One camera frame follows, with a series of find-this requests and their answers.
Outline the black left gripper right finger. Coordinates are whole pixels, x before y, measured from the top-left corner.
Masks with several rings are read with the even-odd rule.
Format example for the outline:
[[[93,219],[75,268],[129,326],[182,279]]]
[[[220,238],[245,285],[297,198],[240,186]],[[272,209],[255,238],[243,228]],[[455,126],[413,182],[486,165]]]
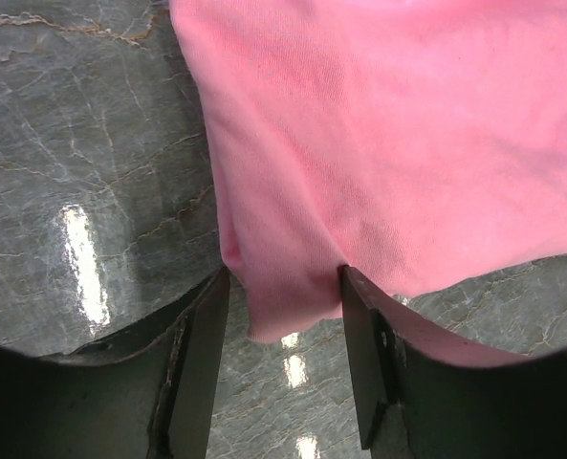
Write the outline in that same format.
[[[375,458],[567,458],[567,348],[465,339],[340,269],[360,445]]]

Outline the pink t shirt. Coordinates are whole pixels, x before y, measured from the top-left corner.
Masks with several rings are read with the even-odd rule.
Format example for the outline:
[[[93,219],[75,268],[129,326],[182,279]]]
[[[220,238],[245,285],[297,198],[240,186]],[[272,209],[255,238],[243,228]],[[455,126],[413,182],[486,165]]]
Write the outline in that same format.
[[[249,335],[567,253],[567,1],[173,1]]]

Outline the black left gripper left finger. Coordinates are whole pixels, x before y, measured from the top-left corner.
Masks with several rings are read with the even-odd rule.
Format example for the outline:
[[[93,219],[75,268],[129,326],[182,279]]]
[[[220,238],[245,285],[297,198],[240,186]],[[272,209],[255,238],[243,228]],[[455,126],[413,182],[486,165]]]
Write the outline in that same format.
[[[229,310],[220,269],[68,354],[0,346],[0,458],[202,458]]]

